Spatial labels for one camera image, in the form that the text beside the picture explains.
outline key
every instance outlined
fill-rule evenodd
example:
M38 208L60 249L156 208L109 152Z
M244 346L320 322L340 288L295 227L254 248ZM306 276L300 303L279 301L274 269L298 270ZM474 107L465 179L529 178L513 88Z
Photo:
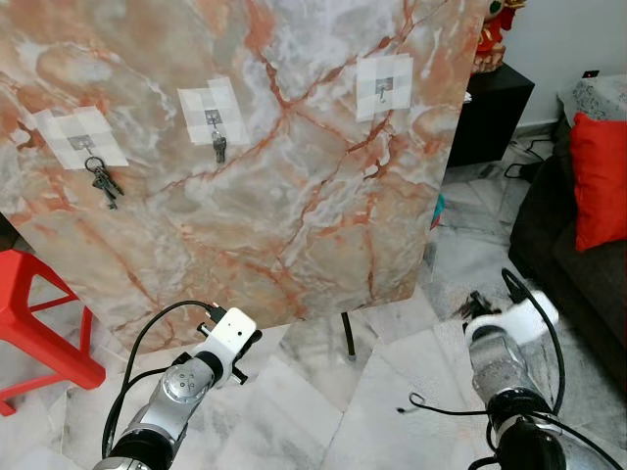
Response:
M107 196L107 199L109 200L109 209L112 210L118 208L118 205L116 204L116 195L111 191L110 182L107 180L106 177L96 175L91 185L94 188L98 188L105 193L105 196Z
M124 192L122 191L118 183L114 181L114 179L111 177L109 172L104 167L97 167L94 170L94 174L96 174L96 176L100 176L101 178L103 178L106 181L107 185L109 186L110 190L113 189L117 191L118 194L120 194L121 196L124 195Z
M212 133L212 137L214 137L214 150L216 151L216 162L219 164L223 164L226 160L225 152L226 152L226 138L220 135L216 130Z

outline black cabinet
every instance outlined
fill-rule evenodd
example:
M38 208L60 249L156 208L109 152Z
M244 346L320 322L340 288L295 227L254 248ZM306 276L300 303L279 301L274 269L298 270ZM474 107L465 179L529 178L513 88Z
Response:
M472 101L461 108L448 166L500 160L534 86L507 64L472 76Z

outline gray cushion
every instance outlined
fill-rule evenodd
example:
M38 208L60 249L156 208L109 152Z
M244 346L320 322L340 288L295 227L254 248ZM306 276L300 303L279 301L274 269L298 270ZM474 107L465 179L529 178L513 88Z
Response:
M573 221L555 241L553 255L616 339L625 347L627 242L611 242L583 253L577 252Z

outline white wall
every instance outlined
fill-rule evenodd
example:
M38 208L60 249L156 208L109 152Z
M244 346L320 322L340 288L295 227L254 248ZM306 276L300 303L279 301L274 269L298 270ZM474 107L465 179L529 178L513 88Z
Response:
M627 70L627 0L527 0L504 31L505 62L536 83L520 124L556 119L555 93L584 71Z

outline sofa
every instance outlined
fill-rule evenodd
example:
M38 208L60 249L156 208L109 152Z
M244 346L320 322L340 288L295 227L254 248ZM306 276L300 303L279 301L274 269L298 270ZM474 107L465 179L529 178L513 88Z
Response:
M568 144L565 132L536 173L513 226L509 258L540 285L627 390L627 242L575 250L577 206Z

